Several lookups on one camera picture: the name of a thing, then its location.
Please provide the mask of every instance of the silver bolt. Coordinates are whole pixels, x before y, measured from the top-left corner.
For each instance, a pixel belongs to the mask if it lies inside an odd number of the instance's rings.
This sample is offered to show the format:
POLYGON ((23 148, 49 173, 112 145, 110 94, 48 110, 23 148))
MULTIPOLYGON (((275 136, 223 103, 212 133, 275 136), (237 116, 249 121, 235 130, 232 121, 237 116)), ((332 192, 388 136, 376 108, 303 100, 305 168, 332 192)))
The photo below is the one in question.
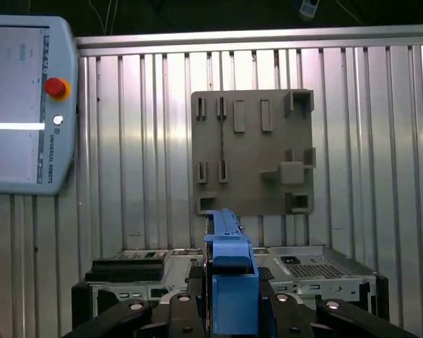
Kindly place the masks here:
POLYGON ((136 304, 133 304, 131 307, 130 307, 132 310, 140 310, 141 308, 142 308, 142 305, 141 304, 139 304, 139 303, 136 303, 136 304))
POLYGON ((326 303, 326 306, 332 310, 337 310, 338 308, 340 308, 340 306, 338 305, 338 303, 336 303, 335 301, 328 301, 326 303))
POLYGON ((63 123, 64 121, 64 117, 61 115, 55 115, 54 116, 54 125, 60 125, 61 123, 63 123))
POLYGON ((288 299, 288 297, 285 294, 278 294, 276 298, 278 301, 287 301, 288 299))

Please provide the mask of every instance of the wire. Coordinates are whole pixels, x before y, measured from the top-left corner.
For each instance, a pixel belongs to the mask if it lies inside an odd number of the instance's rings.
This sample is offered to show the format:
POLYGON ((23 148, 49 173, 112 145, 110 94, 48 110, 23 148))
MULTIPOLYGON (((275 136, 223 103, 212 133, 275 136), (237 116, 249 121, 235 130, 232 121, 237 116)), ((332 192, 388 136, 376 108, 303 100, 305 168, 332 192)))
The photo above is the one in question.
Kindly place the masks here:
POLYGON ((108 10, 106 11, 106 20, 105 20, 105 35, 106 35, 106 31, 107 31, 107 29, 108 29, 108 19, 109 19, 109 16, 110 16, 110 8, 111 8, 111 2, 112 2, 113 0, 110 0, 110 2, 108 3, 108 10))
POLYGON ((100 22, 100 27, 102 27, 102 32, 104 33, 104 35, 106 34, 106 30, 104 27, 104 22, 102 21, 102 18, 100 18, 100 14, 97 11, 97 9, 94 7, 94 5, 92 4, 91 0, 88 0, 88 2, 90 3, 90 7, 92 8, 92 10, 96 13, 97 18, 99 19, 100 22))
POLYGON ((359 20, 359 18, 357 16, 355 16, 354 14, 352 14, 344 5, 341 4, 340 0, 336 0, 336 3, 346 12, 348 13, 354 20, 356 20, 359 24, 361 24, 362 26, 364 25, 364 23, 359 20))
POLYGON ((118 12, 118 3, 119 3, 119 0, 116 0, 116 3, 115 3, 115 5, 114 5, 113 20, 111 21, 111 31, 110 31, 110 35, 113 35, 114 19, 116 19, 116 13, 118 12))

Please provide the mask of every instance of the vent grille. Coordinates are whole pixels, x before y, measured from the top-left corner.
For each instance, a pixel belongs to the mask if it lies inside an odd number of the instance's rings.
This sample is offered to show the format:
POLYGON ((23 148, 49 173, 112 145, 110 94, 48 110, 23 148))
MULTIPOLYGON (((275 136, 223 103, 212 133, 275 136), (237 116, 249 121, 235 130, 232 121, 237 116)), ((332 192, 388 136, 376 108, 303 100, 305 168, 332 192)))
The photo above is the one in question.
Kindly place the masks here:
POLYGON ((289 265, 289 271, 299 278, 324 277, 327 279, 341 278, 343 273, 332 265, 289 265))

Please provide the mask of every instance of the blue plastic part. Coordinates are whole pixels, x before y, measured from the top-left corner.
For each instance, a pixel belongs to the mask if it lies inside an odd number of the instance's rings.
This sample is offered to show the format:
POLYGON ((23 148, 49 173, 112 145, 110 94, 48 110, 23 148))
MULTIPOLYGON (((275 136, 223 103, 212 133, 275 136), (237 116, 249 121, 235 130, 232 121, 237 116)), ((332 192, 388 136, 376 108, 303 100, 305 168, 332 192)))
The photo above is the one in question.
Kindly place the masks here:
MULTIPOLYGON (((48 53, 44 54, 40 68, 41 86, 44 78, 57 77, 70 85, 70 96, 56 101, 42 91, 40 98, 40 123, 45 129, 39 134, 41 154, 35 154, 38 171, 36 182, 22 180, 0 180, 0 192, 16 194, 56 194, 63 184, 68 168, 73 160, 75 145, 75 122, 77 106, 78 52, 68 23, 60 17, 0 15, 0 26, 14 27, 16 32, 22 27, 37 27, 45 30, 44 47, 48 43, 48 53), (61 125, 54 124, 54 117, 63 117, 61 125)), ((25 59, 24 44, 18 49, 18 60, 25 59)))
POLYGON ((258 334, 259 271, 250 240, 228 209, 207 212, 214 234, 206 242, 213 246, 214 268, 248 269, 249 273, 212 276, 214 334, 258 334))

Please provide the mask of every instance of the corrugated metal wall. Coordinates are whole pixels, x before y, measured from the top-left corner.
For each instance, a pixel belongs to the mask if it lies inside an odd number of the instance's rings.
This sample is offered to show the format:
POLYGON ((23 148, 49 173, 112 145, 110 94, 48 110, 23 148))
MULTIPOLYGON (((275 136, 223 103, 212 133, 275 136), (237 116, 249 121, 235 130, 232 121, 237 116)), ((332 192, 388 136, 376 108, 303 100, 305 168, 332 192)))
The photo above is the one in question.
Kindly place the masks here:
POLYGON ((423 337, 423 27, 79 39, 78 146, 56 197, 0 195, 0 330, 57 337, 94 257, 202 246, 190 95, 313 89, 315 211, 243 218, 261 246, 314 239, 386 275, 423 337))

